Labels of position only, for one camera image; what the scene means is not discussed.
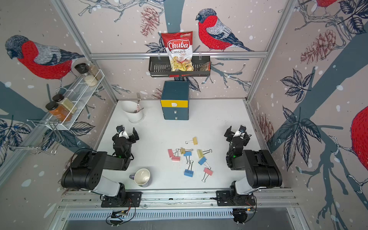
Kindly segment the blue binder clip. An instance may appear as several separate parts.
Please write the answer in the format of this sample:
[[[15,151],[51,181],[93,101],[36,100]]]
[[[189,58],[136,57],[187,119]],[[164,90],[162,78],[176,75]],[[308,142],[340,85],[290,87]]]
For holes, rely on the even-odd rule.
[[[210,165],[209,165],[209,164],[208,164],[208,162],[207,162],[207,158],[206,158],[206,157],[202,157],[202,158],[198,161],[198,163],[199,163],[200,165],[204,165],[204,166],[206,166],[208,169],[211,169]]]
[[[193,175],[194,175],[194,171],[192,170],[192,167],[193,167],[193,161],[192,161],[192,160],[190,160],[190,161],[189,161],[188,168],[187,168],[187,169],[185,169],[185,171],[184,171],[184,175],[185,175],[185,176],[193,177]]]
[[[185,158],[186,158],[186,163],[187,163],[187,164],[190,164],[190,157],[192,156],[192,152],[191,152],[191,151],[186,151],[186,152],[184,153],[184,156],[185,156]]]

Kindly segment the pink binder clip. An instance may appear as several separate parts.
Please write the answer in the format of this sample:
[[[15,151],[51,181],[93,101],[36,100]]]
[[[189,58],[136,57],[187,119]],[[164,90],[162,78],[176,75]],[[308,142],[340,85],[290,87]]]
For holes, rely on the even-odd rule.
[[[178,152],[175,152],[173,156],[171,157],[173,162],[180,162],[180,156],[178,155]]]
[[[169,157],[172,158],[178,156],[179,151],[180,149],[168,149]]]
[[[204,168],[204,176],[203,176],[203,178],[202,178],[202,182],[203,183],[205,183],[206,182],[206,180],[207,180],[207,178],[209,177],[209,176],[212,176],[213,175],[213,171],[211,170],[211,167],[205,167]]]

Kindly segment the teal drawer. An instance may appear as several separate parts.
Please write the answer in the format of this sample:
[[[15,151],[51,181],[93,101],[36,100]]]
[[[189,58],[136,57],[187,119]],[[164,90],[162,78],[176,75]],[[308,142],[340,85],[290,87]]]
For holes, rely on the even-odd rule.
[[[163,107],[163,113],[164,114],[178,114],[178,115],[184,115],[189,114],[188,108],[182,108],[182,107]]]

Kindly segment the yellow top drawer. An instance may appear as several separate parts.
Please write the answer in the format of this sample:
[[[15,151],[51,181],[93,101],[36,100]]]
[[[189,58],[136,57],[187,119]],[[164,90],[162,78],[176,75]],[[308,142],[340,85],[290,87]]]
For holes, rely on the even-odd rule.
[[[182,107],[188,108],[188,100],[161,100],[162,107]]]

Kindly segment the blue binder clip front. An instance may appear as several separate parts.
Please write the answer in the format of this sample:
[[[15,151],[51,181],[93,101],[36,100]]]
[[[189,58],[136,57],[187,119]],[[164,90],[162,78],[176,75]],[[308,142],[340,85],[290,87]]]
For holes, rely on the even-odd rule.
[[[187,168],[187,169],[185,169],[185,171],[184,171],[184,175],[185,175],[185,176],[193,177],[193,175],[194,175],[194,171],[192,170],[192,167],[193,167],[193,161],[192,161],[192,160],[190,160],[190,161],[189,161],[188,168]]]

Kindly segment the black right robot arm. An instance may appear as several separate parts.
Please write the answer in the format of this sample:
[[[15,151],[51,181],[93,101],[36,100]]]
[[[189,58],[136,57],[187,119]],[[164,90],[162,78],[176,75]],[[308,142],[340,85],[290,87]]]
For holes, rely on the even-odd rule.
[[[243,179],[232,182],[231,197],[248,196],[260,189],[282,186],[281,172],[268,150],[244,149],[251,137],[247,134],[245,126],[241,125],[236,132],[229,127],[224,137],[229,142],[227,166],[233,171],[245,171]]]

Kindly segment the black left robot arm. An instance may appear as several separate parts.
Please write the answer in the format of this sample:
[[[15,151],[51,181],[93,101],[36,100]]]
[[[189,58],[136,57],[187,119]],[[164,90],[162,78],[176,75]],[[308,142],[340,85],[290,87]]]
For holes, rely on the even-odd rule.
[[[103,176],[103,170],[125,171],[134,160],[132,144],[140,138],[135,128],[128,134],[123,125],[116,127],[112,137],[114,153],[93,149],[79,149],[72,157],[61,178],[63,188],[91,191],[119,199],[126,199],[125,186]]]

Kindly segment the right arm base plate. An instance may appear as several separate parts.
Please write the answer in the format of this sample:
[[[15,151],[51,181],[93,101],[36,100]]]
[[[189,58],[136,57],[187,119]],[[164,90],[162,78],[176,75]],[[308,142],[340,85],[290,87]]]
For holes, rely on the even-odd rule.
[[[216,197],[213,198],[218,206],[250,206],[256,205],[253,195],[238,195],[230,190],[216,191]]]

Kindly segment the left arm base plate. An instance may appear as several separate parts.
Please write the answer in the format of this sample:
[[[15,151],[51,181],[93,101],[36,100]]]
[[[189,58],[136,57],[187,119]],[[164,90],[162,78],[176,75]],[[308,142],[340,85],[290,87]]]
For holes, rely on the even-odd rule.
[[[124,192],[123,195],[110,197],[104,196],[102,198],[102,208],[138,208],[141,202],[142,192]]]

